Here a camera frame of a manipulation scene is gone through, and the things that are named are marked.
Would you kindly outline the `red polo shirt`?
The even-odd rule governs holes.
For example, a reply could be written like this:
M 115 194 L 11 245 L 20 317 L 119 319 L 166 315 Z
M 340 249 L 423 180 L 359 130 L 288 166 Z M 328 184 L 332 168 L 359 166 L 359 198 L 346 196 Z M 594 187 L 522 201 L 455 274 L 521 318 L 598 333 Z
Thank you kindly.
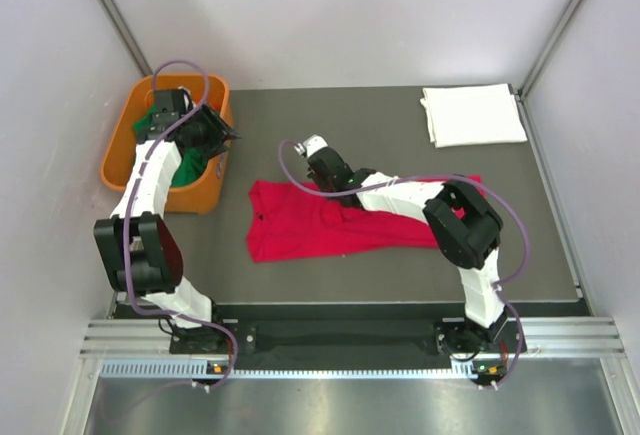
M 343 256 L 386 248 L 438 248 L 423 222 L 342 206 L 290 183 L 258 180 L 249 190 L 246 243 L 255 263 Z

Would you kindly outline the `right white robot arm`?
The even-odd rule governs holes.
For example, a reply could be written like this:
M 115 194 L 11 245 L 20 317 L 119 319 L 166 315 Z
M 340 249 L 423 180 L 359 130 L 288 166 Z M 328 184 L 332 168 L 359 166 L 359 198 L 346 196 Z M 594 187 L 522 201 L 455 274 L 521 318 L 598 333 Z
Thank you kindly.
M 429 228 L 441 254 L 460 274 L 464 324 L 440 335 L 441 350 L 462 360 L 498 344 L 507 322 L 498 295 L 503 221 L 468 180 L 406 181 L 372 169 L 354 171 L 323 138 L 296 147 L 308 177 L 324 193 L 341 193 L 339 203 L 373 213 L 415 220 Z

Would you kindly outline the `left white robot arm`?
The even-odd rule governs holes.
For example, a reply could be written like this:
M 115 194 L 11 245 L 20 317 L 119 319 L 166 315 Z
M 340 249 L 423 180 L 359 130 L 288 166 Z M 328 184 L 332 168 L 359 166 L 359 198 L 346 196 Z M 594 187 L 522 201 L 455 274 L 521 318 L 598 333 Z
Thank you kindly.
M 203 352 L 231 348 L 215 302 L 187 279 L 177 241 L 165 221 L 174 189 L 205 188 L 238 132 L 205 98 L 185 86 L 155 87 L 133 123 L 133 163 L 122 197 L 96 221 L 93 236 L 108 282 L 140 314 L 156 317 L 181 344 Z

